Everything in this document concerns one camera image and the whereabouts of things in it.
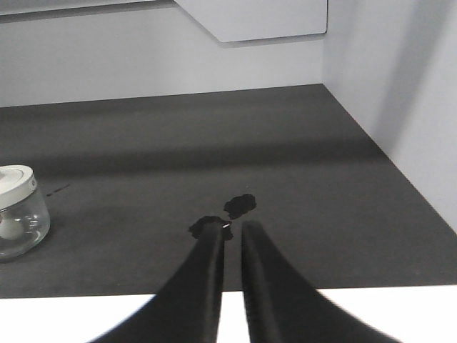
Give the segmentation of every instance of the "white surface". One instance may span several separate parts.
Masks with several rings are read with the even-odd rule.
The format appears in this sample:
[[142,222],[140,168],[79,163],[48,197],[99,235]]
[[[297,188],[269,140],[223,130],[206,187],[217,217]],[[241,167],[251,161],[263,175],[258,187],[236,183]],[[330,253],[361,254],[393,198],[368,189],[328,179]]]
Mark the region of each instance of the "white surface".
[[154,0],[1,0],[0,15]]
[[176,0],[219,41],[322,34],[327,0]]
[[0,107],[322,82],[323,37],[222,44],[178,5],[0,24]]
[[27,198],[36,189],[29,166],[0,166],[0,210]]
[[328,15],[324,84],[457,230],[457,1],[330,0]]
[[[321,293],[403,343],[457,342],[457,285],[324,289]],[[116,326],[151,295],[0,299],[8,343],[83,343]],[[224,292],[218,343],[249,343],[242,292]]]

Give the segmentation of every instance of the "white wall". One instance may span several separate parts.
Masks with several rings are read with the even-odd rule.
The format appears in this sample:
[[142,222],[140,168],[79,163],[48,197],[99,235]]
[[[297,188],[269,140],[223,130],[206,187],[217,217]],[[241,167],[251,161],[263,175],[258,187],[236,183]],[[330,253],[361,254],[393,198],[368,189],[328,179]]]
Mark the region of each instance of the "white wall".
[[457,1],[330,0],[328,24],[324,84],[457,231]]
[[0,106],[316,84],[322,48],[222,44],[177,5],[1,23]]

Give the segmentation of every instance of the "dark liquid spill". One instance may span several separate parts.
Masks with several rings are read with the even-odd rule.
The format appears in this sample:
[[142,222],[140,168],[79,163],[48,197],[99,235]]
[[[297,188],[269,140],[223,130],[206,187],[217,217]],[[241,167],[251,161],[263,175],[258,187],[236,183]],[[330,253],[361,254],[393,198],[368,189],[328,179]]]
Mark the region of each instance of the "dark liquid spill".
[[229,202],[226,202],[224,211],[228,212],[228,217],[233,220],[252,211],[256,206],[256,198],[254,195],[243,194],[240,197],[234,197]]
[[233,234],[231,233],[230,226],[231,222],[227,220],[223,220],[220,217],[212,217],[212,216],[204,216],[201,217],[199,220],[196,221],[194,225],[189,227],[189,231],[192,233],[192,237],[198,239],[203,232],[205,225],[207,224],[220,224],[222,228],[222,237],[229,241],[233,238]]

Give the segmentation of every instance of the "glass jar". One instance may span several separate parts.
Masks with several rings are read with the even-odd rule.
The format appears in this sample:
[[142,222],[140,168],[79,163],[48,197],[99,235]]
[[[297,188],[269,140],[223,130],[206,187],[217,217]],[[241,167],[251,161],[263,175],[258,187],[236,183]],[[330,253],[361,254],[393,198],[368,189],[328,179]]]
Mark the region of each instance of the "glass jar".
[[44,198],[28,166],[0,166],[0,260],[16,257],[48,233]]

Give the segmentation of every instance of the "gray table surface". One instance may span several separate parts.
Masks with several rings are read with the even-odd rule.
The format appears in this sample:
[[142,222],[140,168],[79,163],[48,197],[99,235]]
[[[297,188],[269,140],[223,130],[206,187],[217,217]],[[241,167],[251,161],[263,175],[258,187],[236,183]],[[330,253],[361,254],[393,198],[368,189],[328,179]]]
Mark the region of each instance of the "gray table surface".
[[0,165],[36,172],[52,225],[0,264],[0,297],[152,294],[187,232],[253,194],[260,221],[318,288],[457,283],[456,234],[323,85],[0,109]]

